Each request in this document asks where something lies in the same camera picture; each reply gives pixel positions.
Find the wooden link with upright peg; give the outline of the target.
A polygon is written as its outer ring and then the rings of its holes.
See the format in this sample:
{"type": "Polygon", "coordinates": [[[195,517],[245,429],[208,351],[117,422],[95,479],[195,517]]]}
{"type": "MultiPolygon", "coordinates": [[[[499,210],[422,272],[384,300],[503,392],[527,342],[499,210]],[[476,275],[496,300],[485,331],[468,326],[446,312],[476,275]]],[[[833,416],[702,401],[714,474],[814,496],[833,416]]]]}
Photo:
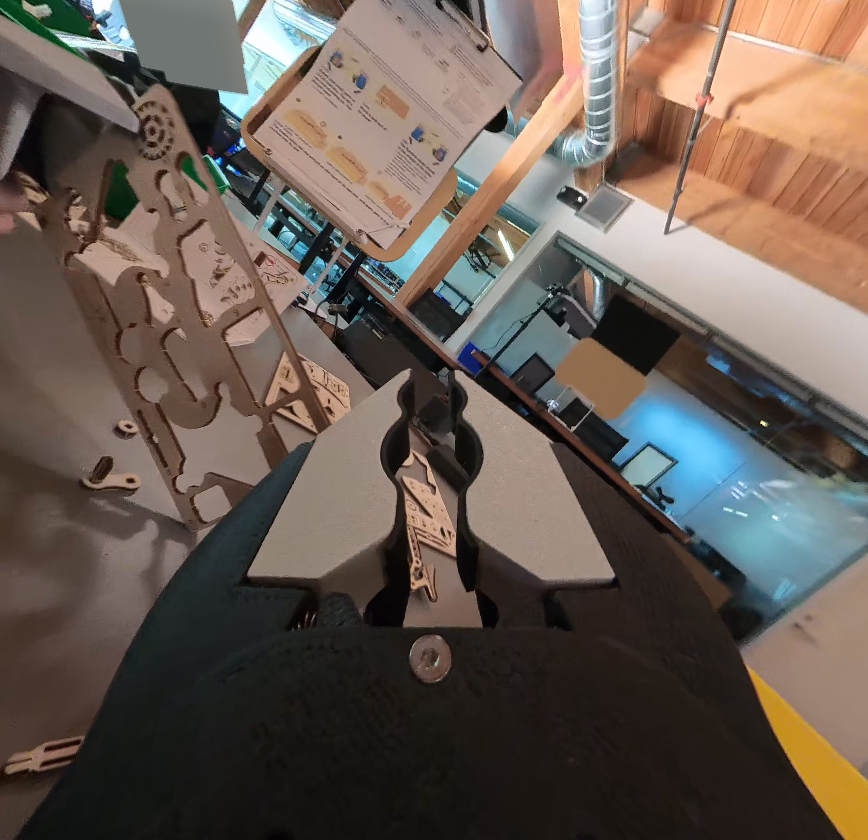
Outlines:
{"type": "Polygon", "coordinates": [[[114,457],[102,455],[89,473],[79,479],[81,487],[93,491],[124,491],[136,492],[142,485],[141,478],[136,473],[118,473],[114,471],[114,457]]]}

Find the pointed engraved wooden part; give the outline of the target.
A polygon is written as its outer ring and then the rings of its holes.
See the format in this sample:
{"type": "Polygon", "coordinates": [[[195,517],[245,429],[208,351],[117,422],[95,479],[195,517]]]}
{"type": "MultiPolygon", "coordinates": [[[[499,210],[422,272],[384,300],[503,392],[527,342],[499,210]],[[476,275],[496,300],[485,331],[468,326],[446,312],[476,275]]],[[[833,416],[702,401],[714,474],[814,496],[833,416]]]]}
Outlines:
{"type": "Polygon", "coordinates": [[[457,558],[455,529],[446,509],[433,468],[418,451],[410,450],[398,472],[404,489],[409,584],[412,594],[438,601],[436,569],[425,562],[422,549],[457,558]]]}

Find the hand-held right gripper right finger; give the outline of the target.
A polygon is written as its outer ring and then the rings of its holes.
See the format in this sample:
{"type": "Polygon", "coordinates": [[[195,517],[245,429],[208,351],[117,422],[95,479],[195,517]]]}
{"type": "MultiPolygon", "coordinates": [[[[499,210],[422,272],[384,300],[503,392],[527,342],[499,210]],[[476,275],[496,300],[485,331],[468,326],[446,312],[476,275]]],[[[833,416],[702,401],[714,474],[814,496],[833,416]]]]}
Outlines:
{"type": "Polygon", "coordinates": [[[478,383],[450,379],[457,565],[482,626],[543,627],[556,593],[608,589],[612,565],[547,436],[478,383]]]}

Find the yellow plastic bin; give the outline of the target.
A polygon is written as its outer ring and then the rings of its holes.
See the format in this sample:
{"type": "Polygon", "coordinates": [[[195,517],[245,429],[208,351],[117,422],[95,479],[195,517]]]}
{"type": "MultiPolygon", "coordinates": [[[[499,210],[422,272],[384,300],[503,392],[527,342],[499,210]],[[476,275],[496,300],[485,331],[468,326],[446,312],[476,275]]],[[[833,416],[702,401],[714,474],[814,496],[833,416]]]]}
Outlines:
{"type": "Polygon", "coordinates": [[[748,674],[774,734],[844,839],[867,838],[867,780],[752,669],[748,674]]]}

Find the green storage bins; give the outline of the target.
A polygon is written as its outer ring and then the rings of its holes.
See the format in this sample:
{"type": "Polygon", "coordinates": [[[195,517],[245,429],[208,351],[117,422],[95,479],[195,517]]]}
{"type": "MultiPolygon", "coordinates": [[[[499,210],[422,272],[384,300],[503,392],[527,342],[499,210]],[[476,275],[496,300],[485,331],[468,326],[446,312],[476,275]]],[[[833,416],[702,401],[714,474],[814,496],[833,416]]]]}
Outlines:
{"type": "MultiPolygon", "coordinates": [[[[173,95],[181,115],[187,123],[201,154],[211,152],[212,141],[222,114],[219,94],[214,89],[189,87],[168,82],[158,70],[145,69],[137,56],[125,54],[121,58],[94,53],[83,56],[62,43],[58,32],[104,43],[101,33],[68,0],[2,0],[2,18],[15,21],[31,32],[57,43],[96,66],[132,107],[136,97],[153,84],[164,85],[173,95]]],[[[85,108],[42,90],[42,98],[33,113],[15,158],[5,177],[14,178],[13,169],[22,169],[41,188],[49,186],[48,178],[55,169],[62,170],[63,162],[74,160],[83,147],[109,126],[121,130],[85,108]]]]}

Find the wooden beam post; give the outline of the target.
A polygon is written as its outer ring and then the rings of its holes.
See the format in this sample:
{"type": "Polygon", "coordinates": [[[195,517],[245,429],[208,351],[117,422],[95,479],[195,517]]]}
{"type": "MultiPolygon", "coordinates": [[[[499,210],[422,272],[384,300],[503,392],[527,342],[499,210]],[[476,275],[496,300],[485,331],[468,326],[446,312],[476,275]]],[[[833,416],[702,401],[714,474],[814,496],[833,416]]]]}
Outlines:
{"type": "Polygon", "coordinates": [[[394,304],[409,307],[447,274],[496,211],[583,105],[583,78],[576,66],[558,80],[526,127],[494,165],[437,244],[398,292],[394,304]]]}

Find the silver elbow air duct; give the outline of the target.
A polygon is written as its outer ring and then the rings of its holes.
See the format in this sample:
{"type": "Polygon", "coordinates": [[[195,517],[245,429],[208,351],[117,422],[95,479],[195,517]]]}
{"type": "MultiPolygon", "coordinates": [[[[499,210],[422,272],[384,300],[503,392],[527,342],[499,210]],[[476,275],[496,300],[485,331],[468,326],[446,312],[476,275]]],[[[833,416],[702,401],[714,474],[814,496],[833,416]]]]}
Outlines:
{"type": "Polygon", "coordinates": [[[582,130],[564,132],[551,152],[575,169],[613,152],[622,89],[623,0],[578,0],[584,102],[582,130]]]}

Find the forked wooden piece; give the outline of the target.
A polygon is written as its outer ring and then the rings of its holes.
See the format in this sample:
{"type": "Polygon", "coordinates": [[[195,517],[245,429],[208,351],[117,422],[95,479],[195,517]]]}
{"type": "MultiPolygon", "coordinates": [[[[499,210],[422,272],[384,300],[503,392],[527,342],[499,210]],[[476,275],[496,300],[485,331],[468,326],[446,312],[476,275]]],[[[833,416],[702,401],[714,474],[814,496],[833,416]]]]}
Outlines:
{"type": "Polygon", "coordinates": [[[11,754],[1,768],[1,779],[33,776],[68,767],[81,749],[84,736],[65,737],[42,742],[11,754]]]}

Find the wall vent grille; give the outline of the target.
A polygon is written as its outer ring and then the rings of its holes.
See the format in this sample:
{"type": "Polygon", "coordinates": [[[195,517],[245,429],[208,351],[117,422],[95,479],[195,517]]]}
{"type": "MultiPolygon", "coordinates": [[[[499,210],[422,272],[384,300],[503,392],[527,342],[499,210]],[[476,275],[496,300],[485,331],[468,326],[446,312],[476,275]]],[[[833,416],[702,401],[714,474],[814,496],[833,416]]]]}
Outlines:
{"type": "Polygon", "coordinates": [[[601,183],[577,210],[576,217],[593,229],[607,234],[618,220],[623,217],[634,199],[617,187],[601,183]]]}

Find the white clipboard stand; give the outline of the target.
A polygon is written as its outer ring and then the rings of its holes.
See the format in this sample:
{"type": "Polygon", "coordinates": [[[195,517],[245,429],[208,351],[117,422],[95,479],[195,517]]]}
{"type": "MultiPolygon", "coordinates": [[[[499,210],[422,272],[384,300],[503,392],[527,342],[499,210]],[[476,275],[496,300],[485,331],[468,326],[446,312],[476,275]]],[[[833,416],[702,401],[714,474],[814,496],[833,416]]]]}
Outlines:
{"type": "Polygon", "coordinates": [[[299,308],[314,306],[327,300],[331,289],[338,283],[344,272],[358,259],[364,260],[362,249],[344,240],[331,246],[324,256],[317,256],[311,262],[301,279],[301,290],[290,306],[299,308]]]}

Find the black wall screen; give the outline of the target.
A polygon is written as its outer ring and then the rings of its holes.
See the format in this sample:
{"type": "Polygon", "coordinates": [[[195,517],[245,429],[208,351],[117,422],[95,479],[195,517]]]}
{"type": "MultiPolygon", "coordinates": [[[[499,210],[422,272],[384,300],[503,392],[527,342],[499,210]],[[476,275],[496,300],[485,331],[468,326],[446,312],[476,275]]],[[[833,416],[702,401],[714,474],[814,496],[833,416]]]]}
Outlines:
{"type": "Polygon", "coordinates": [[[680,331],[616,294],[590,337],[646,377],[678,341],[680,331]]]}

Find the hanging metal rod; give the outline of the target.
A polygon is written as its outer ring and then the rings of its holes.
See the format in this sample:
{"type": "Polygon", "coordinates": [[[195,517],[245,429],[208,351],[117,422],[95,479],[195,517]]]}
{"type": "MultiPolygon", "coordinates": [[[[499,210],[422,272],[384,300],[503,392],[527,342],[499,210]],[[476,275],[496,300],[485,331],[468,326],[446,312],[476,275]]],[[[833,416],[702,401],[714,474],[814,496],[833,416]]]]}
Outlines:
{"type": "Polygon", "coordinates": [[[695,97],[695,105],[696,108],[693,113],[692,122],[688,131],[687,139],[685,141],[685,145],[681,154],[681,158],[679,160],[679,172],[677,175],[674,193],[672,195],[672,200],[670,202],[670,206],[667,211],[667,218],[665,221],[665,225],[663,227],[663,234],[669,235],[672,227],[673,220],[675,218],[675,212],[679,203],[679,197],[681,196],[684,190],[684,183],[686,180],[687,172],[689,170],[689,164],[693,155],[693,148],[697,142],[698,136],[700,134],[700,126],[705,115],[706,109],[708,105],[711,103],[712,96],[712,83],[716,76],[718,66],[720,64],[720,60],[722,57],[722,51],[724,49],[726,35],[729,32],[730,24],[732,22],[732,15],[735,9],[735,5],[737,0],[725,0],[722,13],[719,18],[719,24],[717,33],[715,36],[715,40],[713,43],[711,55],[709,58],[708,69],[704,78],[704,82],[700,88],[700,92],[695,97]]]}

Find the tan board on stand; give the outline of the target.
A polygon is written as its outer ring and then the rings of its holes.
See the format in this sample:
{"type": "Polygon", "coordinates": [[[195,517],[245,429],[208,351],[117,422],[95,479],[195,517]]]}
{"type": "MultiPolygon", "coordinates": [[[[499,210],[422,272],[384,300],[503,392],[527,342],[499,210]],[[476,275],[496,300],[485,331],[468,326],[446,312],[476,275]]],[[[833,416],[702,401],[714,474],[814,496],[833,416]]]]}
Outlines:
{"type": "Polygon", "coordinates": [[[573,389],[605,421],[617,419],[646,389],[646,376],[591,337],[558,364],[555,379],[573,389]]]}

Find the white instruction booklet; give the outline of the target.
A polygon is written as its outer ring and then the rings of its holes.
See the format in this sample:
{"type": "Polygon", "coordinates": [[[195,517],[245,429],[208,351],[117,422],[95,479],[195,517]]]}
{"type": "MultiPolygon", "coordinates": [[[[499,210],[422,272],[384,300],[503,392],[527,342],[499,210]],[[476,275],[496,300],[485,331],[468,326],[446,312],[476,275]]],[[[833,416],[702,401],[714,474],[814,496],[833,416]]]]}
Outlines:
{"type": "MultiPolygon", "coordinates": [[[[158,219],[157,214],[148,213],[138,204],[120,227],[105,227],[102,238],[76,259],[110,286],[114,286],[129,267],[146,267],[165,275],[168,266],[154,252],[158,219]]],[[[282,313],[303,289],[298,269],[234,216],[230,216],[230,220],[275,310],[282,313]]],[[[187,273],[193,279],[201,318],[206,325],[212,325],[226,310],[255,296],[253,283],[244,269],[223,249],[207,224],[182,241],[181,254],[187,273]]]]}

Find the clipboard with instruction sheets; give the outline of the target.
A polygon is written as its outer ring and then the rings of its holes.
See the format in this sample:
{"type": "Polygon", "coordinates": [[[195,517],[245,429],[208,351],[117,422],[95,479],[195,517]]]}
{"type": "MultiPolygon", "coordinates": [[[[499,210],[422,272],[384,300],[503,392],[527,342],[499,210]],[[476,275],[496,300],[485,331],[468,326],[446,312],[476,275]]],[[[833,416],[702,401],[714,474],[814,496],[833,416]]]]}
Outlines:
{"type": "Polygon", "coordinates": [[[356,0],[244,117],[246,147],[343,237],[393,262],[522,85],[450,0],[356,0]]]}

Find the cut-out wooden parts sheet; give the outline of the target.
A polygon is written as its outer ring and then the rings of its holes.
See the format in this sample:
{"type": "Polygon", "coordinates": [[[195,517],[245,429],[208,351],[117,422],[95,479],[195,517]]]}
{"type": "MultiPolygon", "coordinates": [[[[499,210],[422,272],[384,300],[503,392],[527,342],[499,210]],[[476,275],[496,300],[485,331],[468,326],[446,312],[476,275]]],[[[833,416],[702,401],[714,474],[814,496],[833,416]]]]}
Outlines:
{"type": "Polygon", "coordinates": [[[38,206],[37,217],[114,383],[144,434],[180,520],[190,530],[200,530],[216,519],[201,515],[198,496],[220,488],[233,506],[253,486],[206,470],[199,483],[180,487],[188,457],[176,429],[200,431],[222,407],[230,407],[242,418],[257,421],[255,439],[272,468],[288,454],[274,424],[278,410],[302,404],[314,433],[330,422],[214,180],[205,166],[195,165],[206,193],[201,200],[182,171],[182,163],[193,160],[196,146],[174,97],[155,85],[133,110],[139,119],[137,135],[105,130],[61,173],[59,190],[38,206]],[[110,286],[76,256],[103,236],[104,201],[119,162],[127,167],[127,179],[145,211],[158,215],[155,254],[167,264],[168,273],[129,267],[110,286]],[[201,318],[181,254],[182,241],[204,224],[255,289],[251,300],[226,310],[212,325],[201,318]],[[267,319],[279,351],[298,379],[293,390],[271,404],[255,393],[229,343],[231,330],[257,313],[267,319]]]}

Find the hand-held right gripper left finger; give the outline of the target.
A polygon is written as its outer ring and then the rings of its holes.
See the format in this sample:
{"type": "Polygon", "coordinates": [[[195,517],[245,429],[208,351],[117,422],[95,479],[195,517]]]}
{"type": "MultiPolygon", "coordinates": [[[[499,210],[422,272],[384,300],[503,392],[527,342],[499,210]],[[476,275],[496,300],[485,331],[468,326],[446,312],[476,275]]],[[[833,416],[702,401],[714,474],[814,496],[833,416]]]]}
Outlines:
{"type": "Polygon", "coordinates": [[[321,432],[247,570],[257,586],[350,596],[368,623],[402,627],[410,543],[398,472],[410,453],[411,371],[321,432]]]}

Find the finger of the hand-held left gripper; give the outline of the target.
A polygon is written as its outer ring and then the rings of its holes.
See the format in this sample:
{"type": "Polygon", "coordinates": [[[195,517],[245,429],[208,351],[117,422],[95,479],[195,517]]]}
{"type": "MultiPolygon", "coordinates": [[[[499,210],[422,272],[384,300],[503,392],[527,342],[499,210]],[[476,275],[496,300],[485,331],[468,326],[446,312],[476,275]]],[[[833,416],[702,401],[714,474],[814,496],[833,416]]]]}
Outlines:
{"type": "Polygon", "coordinates": [[[41,98],[41,86],[1,69],[1,176],[9,172],[41,98]]]}
{"type": "Polygon", "coordinates": [[[96,66],[6,18],[1,18],[1,66],[118,127],[139,130],[134,110],[96,66]]]}

